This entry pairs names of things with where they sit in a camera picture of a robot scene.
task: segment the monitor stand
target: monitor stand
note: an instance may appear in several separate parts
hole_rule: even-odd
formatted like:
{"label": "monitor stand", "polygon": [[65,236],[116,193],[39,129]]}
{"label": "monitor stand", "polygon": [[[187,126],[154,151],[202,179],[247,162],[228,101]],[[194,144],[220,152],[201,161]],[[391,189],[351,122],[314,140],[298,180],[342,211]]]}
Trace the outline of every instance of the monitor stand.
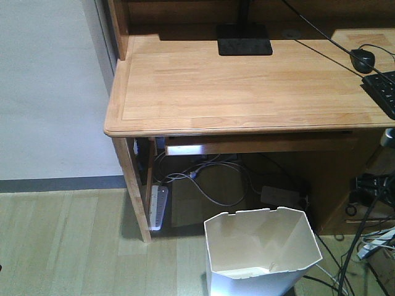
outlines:
{"label": "monitor stand", "polygon": [[272,45],[264,25],[248,23],[250,0],[240,0],[238,22],[218,25],[220,56],[270,56]]}

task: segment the desk drawer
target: desk drawer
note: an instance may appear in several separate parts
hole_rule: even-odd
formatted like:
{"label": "desk drawer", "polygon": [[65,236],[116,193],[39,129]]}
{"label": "desk drawer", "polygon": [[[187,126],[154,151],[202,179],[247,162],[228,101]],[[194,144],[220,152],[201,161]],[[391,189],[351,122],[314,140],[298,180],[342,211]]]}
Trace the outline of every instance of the desk drawer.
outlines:
{"label": "desk drawer", "polygon": [[167,155],[333,151],[352,150],[357,141],[351,132],[189,136],[168,137],[165,148]]}

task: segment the desk leg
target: desk leg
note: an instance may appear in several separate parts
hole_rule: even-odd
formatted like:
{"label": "desk leg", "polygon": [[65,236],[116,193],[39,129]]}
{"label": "desk leg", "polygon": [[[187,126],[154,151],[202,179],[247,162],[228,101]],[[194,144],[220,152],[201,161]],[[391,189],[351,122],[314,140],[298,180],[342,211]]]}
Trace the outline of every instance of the desk leg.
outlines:
{"label": "desk leg", "polygon": [[136,156],[133,152],[133,138],[112,138],[119,164],[122,167],[129,196],[133,209],[135,210],[138,226],[144,242],[151,242],[151,234],[148,229],[147,216],[144,211],[141,197],[141,181],[136,163]]}

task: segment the computer mouse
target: computer mouse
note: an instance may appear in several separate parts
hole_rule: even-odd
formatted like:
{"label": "computer mouse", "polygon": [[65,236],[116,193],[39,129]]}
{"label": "computer mouse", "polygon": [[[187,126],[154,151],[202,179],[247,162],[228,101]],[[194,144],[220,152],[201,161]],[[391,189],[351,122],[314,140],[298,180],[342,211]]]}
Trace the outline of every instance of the computer mouse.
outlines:
{"label": "computer mouse", "polygon": [[[366,51],[365,49],[353,49],[351,53],[354,55],[350,55],[351,63],[354,69],[359,73],[367,74],[373,70],[371,67],[375,66],[375,55],[372,52]],[[356,57],[363,60],[365,63],[356,59]]]}

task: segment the desk top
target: desk top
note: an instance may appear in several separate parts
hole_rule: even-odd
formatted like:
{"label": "desk top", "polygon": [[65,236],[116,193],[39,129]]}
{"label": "desk top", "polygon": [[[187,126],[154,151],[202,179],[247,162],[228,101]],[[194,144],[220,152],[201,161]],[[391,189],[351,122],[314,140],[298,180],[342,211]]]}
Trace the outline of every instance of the desk top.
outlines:
{"label": "desk top", "polygon": [[[395,29],[336,30],[333,39],[348,49],[373,43],[395,51]],[[395,126],[360,87],[362,77],[349,56],[329,41],[273,40],[272,47],[271,56],[223,57],[215,40],[131,35],[127,58],[117,64],[106,134],[146,137]],[[389,54],[368,50],[375,53],[378,69],[394,70]]]}

